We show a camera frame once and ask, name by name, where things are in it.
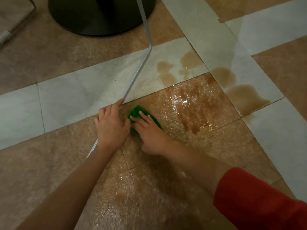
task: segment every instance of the red sleeve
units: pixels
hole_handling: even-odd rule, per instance
[[[240,168],[221,179],[213,205],[238,229],[307,229],[307,204]]]

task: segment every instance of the black round table base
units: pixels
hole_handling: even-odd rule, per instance
[[[148,18],[156,0],[142,2]],[[136,0],[49,0],[48,7],[57,23],[82,35],[116,35],[142,23]]]

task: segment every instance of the person's left hand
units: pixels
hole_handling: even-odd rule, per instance
[[[125,143],[130,131],[130,120],[126,117],[123,123],[119,116],[119,107],[124,100],[122,98],[112,105],[99,109],[95,118],[98,150],[115,153]]]

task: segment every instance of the green scrubbing pad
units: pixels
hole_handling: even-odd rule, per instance
[[[158,120],[157,120],[154,116],[152,116],[151,114],[149,114],[148,111],[145,110],[145,109],[144,109],[143,107],[141,107],[140,105],[137,105],[137,106],[135,106],[134,108],[132,108],[132,109],[130,110],[129,114],[127,115],[127,117],[130,119],[130,116],[133,116],[134,118],[141,119],[142,117],[141,117],[140,114],[139,114],[140,111],[143,112],[144,115],[146,115],[146,116],[147,116],[147,115],[150,115],[150,117],[153,119],[153,121],[156,123],[156,125],[157,125],[159,128],[162,129],[162,127],[161,127],[160,123],[158,122]],[[130,132],[135,132],[136,134],[138,134],[137,131],[134,130],[133,128],[130,129]]]

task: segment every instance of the person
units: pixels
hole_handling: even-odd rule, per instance
[[[74,229],[90,194],[114,153],[128,137],[130,127],[143,140],[142,150],[163,155],[189,172],[214,197],[213,204],[238,229],[307,229],[307,204],[292,200],[240,168],[198,154],[168,137],[142,112],[142,119],[122,122],[124,99],[99,110],[95,124],[98,146],[17,229]]]

